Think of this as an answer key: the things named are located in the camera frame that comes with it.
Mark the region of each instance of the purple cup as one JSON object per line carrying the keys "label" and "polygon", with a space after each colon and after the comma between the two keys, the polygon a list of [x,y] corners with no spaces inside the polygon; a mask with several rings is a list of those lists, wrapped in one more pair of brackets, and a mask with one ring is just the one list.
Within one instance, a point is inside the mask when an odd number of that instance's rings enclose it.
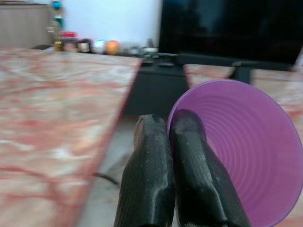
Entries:
{"label": "purple cup", "polygon": [[287,113],[263,91],[234,80],[200,84],[179,109],[196,112],[253,227],[272,227],[295,206],[303,186],[303,149]]}

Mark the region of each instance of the floor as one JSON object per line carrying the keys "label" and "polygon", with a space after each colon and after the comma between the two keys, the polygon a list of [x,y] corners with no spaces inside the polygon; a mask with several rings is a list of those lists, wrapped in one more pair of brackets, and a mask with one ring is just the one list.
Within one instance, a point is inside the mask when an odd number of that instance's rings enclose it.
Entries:
{"label": "floor", "polygon": [[[100,168],[119,182],[133,151],[134,126],[138,116],[123,116]],[[115,220],[119,188],[102,178],[96,179],[77,227],[112,227]]]}

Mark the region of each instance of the black tv screen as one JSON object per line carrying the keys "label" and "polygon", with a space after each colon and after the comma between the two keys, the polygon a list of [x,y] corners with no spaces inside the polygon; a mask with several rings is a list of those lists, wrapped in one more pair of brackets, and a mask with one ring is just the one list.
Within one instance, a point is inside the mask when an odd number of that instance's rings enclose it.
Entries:
{"label": "black tv screen", "polygon": [[293,64],[303,0],[163,0],[159,52]]}

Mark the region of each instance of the marble table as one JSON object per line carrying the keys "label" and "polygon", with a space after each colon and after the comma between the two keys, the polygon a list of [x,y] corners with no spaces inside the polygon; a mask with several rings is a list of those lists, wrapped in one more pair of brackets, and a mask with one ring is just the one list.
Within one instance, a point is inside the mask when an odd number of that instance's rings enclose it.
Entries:
{"label": "marble table", "polygon": [[0,48],[1,227],[76,224],[139,66]]}
{"label": "marble table", "polygon": [[[232,67],[209,65],[185,65],[189,87],[202,82],[225,79],[232,72]],[[303,78],[300,73],[284,71],[254,70],[252,83],[275,99],[292,119],[303,141]],[[303,226],[303,193],[295,208],[279,227]]]}

